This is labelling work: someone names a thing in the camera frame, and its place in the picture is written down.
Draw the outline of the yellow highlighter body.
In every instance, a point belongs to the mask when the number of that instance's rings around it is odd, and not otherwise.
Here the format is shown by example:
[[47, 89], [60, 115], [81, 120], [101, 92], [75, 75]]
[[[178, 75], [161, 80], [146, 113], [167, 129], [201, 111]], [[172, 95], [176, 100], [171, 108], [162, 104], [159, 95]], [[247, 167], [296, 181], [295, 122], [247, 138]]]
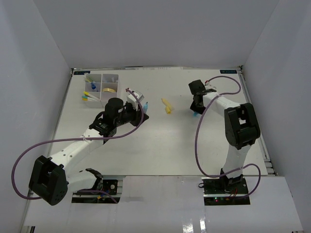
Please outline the yellow highlighter body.
[[168, 107], [170, 110], [172, 109], [171, 104], [165, 98], [162, 98], [161, 100], [166, 107]]

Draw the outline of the white marker orange cap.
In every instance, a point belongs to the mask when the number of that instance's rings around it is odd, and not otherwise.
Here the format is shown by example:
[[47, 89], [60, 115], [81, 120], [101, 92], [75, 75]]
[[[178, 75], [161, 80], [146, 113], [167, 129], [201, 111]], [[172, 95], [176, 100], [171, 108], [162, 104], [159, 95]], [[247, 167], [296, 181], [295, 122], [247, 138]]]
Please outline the white marker orange cap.
[[82, 96], [82, 100], [83, 101], [98, 101], [97, 99], [94, 99], [94, 98], [89, 97], [89, 96]]

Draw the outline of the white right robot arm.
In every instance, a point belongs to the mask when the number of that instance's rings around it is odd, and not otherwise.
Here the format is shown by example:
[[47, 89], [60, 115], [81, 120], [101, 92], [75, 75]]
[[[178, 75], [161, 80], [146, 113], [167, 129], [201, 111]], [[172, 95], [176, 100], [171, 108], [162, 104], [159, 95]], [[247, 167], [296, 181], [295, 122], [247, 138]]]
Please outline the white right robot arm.
[[[207, 83], [195, 80], [189, 83], [193, 101], [190, 109], [201, 115], [195, 134], [195, 159], [199, 170], [215, 181], [219, 181], [219, 187], [224, 193], [232, 193], [237, 184], [243, 179], [243, 167], [246, 156], [252, 145], [260, 137], [260, 128], [254, 107], [251, 103], [237, 103], [226, 98], [226, 95], [238, 94], [242, 88], [233, 93], [218, 93], [215, 89], [207, 89]], [[224, 166], [219, 175], [207, 175], [199, 165], [197, 142], [203, 117], [209, 107], [224, 118], [225, 137], [229, 144]]]

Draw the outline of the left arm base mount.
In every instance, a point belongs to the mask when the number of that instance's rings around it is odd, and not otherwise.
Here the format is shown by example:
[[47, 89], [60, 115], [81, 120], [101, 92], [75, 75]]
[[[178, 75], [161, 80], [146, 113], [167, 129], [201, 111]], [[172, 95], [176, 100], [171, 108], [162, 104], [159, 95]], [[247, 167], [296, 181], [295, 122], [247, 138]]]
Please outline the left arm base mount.
[[69, 175], [68, 190], [73, 193], [97, 195], [98, 200], [107, 200], [117, 204], [114, 197], [118, 193], [118, 179], [105, 178], [100, 172], [87, 168], [78, 173]]

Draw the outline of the white marker yellow cap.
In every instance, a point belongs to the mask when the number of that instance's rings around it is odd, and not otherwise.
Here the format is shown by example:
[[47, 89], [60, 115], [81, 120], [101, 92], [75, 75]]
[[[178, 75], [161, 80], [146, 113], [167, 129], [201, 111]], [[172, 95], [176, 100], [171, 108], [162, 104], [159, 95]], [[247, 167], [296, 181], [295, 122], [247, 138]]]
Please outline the white marker yellow cap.
[[95, 100], [99, 100], [96, 96], [90, 94], [89, 92], [84, 91], [83, 94], [84, 94], [85, 96], [88, 96], [89, 98], [93, 98], [93, 99], [95, 99]]

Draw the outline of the yellow masking tape roll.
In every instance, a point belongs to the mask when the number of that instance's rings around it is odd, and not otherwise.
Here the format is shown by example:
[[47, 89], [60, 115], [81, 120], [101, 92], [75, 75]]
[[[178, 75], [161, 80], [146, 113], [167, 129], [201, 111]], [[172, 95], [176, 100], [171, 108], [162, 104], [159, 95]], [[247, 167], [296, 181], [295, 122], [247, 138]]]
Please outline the yellow masking tape roll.
[[109, 93], [116, 93], [117, 92], [116, 90], [114, 90], [112, 88], [104, 88], [102, 91], [103, 92], [109, 92]]

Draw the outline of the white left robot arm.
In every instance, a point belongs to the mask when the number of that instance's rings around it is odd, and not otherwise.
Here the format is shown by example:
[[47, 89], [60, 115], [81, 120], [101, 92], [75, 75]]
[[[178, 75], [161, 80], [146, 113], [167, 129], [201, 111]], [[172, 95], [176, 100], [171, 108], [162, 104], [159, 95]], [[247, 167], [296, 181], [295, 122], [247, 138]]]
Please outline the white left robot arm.
[[76, 165], [95, 149], [103, 146], [113, 137], [119, 126], [130, 123], [137, 127], [149, 116], [137, 103], [119, 98], [111, 98], [104, 111], [96, 115], [84, 134], [63, 150], [48, 158], [40, 156], [35, 160], [29, 188], [49, 205], [57, 205], [68, 191], [88, 193], [112, 193], [104, 188], [103, 175], [86, 168], [76, 174], [71, 171]]

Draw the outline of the thin yellow highlighter pen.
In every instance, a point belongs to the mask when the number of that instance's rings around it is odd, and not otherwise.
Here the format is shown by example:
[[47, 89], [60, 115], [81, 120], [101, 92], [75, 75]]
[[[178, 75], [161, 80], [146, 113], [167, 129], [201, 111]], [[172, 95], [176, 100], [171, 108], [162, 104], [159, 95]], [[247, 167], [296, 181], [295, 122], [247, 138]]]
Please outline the thin yellow highlighter pen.
[[84, 74], [84, 80], [85, 80], [85, 82], [87, 82], [87, 83], [92, 83], [92, 82], [94, 82], [94, 81], [91, 79], [91, 77], [89, 76], [88, 73], [85, 73], [85, 74]]

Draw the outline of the blue cap spray bottle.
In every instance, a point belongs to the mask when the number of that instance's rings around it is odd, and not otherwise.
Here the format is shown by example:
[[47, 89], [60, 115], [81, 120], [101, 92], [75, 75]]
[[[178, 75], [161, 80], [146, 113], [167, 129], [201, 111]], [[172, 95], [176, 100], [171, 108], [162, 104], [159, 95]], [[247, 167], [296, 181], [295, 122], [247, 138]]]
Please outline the blue cap spray bottle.
[[94, 82], [91, 82], [90, 84], [91, 84], [92, 91], [98, 92], [98, 88], [97, 88], [96, 84]]

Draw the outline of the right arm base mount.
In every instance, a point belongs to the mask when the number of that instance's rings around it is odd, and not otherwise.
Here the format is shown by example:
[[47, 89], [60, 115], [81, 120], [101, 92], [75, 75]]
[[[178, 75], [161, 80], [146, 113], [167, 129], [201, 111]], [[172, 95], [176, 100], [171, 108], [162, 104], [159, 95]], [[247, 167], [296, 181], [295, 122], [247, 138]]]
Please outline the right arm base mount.
[[229, 206], [229, 205], [250, 205], [250, 198], [243, 196], [248, 195], [248, 186], [246, 179], [235, 183], [231, 186], [225, 185], [218, 178], [203, 178], [198, 184], [203, 190], [205, 206]]

